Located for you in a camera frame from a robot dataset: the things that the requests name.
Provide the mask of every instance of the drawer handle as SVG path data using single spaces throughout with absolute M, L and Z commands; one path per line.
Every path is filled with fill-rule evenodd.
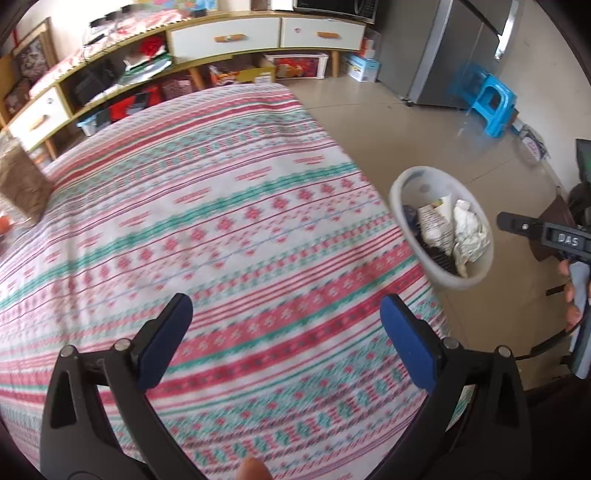
M 32 132 L 36 128 L 39 128 L 46 120 L 49 120 L 49 115 L 43 115 L 42 117 L 38 118 L 31 124 L 29 131 Z
M 247 36 L 244 33 L 236 33 L 234 35 L 224 35 L 223 37 L 213 37 L 216 43 L 228 43 L 230 41 L 246 40 Z
M 338 33 L 333 32 L 316 32 L 316 35 L 318 35 L 320 38 L 340 38 Z

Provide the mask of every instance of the laundry basket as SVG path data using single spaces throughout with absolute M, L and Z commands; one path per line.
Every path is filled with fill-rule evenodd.
M 445 271 L 423 250 L 423 247 L 411 232 L 402 208 L 403 205 L 419 208 L 449 194 L 452 194 L 453 205 L 459 199 L 470 202 L 472 204 L 470 210 L 477 214 L 482 224 L 488 228 L 489 232 L 491 231 L 491 224 L 474 195 L 454 177 L 436 168 L 412 167 L 403 171 L 392 185 L 389 199 L 394 218 L 422 263 L 427 275 L 434 282 L 444 287 L 464 290 L 480 282 L 491 269 L 493 258 L 492 232 L 491 243 L 486 248 L 486 251 L 478 260 L 467 264 L 468 278 L 459 277 Z

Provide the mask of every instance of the stainless steel refrigerator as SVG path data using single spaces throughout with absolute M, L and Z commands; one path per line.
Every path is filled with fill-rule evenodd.
M 496 73 L 518 6 L 518 0 L 381 2 L 378 80 L 409 103 L 467 108 L 462 93 L 478 87 L 475 70 Z

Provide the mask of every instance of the striped bedspread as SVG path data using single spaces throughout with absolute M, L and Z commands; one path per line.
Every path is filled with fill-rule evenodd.
M 149 108 L 49 167 L 44 219 L 0 268 L 0 414 L 36 465 L 59 349 L 132 337 L 176 292 L 194 318 L 148 392 L 210 479 L 362 480 L 424 396 L 379 321 L 397 292 L 445 319 L 376 190 L 279 85 Z M 108 391 L 126 453 L 139 457 Z

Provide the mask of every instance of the blue gripper pad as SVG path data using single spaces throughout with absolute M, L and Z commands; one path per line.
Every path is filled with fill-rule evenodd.
M 427 322 L 418 320 L 397 295 L 382 299 L 380 317 L 411 380 L 432 393 L 437 384 L 439 338 Z
M 191 320 L 193 302 L 182 293 L 177 293 L 155 320 L 150 320 L 156 322 L 157 331 L 138 358 L 137 384 L 140 390 L 158 385 Z

